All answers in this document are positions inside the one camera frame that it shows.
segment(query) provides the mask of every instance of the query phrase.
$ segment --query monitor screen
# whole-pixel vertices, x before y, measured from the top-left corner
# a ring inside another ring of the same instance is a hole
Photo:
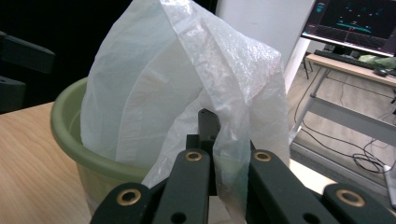
[[[365,54],[396,55],[396,1],[317,0],[302,37]]]

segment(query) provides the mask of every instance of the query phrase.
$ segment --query translucent plastic bag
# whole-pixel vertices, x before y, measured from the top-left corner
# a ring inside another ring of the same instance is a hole
[[[236,32],[192,1],[134,0],[113,25],[88,78],[81,107],[85,147],[166,178],[198,111],[219,117],[217,188],[244,223],[250,139],[288,163],[280,54]]]

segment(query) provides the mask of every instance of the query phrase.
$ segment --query green object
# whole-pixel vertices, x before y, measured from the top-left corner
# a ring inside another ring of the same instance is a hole
[[[387,69],[394,69],[396,68],[396,58],[380,58],[377,56],[373,55],[362,55],[359,57],[359,61],[365,62],[365,63],[371,63],[374,65],[377,65],[382,68],[387,68]]]
[[[51,111],[52,134],[59,147],[78,167],[91,213],[116,186],[125,182],[140,183],[149,170],[136,168],[104,158],[81,143],[79,114],[87,78],[66,88]]]

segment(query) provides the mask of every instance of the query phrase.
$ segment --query wall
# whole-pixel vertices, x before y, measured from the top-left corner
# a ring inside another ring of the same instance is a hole
[[[323,43],[311,40],[311,43],[309,43],[308,49],[306,51],[313,53],[316,49],[324,49],[324,46],[325,44]]]
[[[300,40],[300,34],[313,3],[314,0],[219,0],[216,14],[242,34],[281,52],[288,90],[309,42]],[[292,56],[298,42],[299,51]]]

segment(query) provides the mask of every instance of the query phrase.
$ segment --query table surface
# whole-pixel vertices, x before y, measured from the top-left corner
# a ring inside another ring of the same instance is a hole
[[[333,59],[328,59],[325,57],[318,56],[316,54],[310,54],[306,56],[306,59],[311,63],[317,63],[321,66],[329,67],[331,69],[335,69],[341,72],[345,72],[351,75],[355,75],[357,77],[363,77],[370,79],[372,81],[376,81],[379,83],[383,83],[389,85],[391,87],[396,87],[396,78],[391,76],[381,77],[373,73],[373,70],[362,68],[359,66],[355,66],[348,63],[338,62]]]
[[[52,103],[0,115],[0,223],[89,223],[73,160],[50,131]],[[290,169],[321,193],[330,179],[291,161]]]

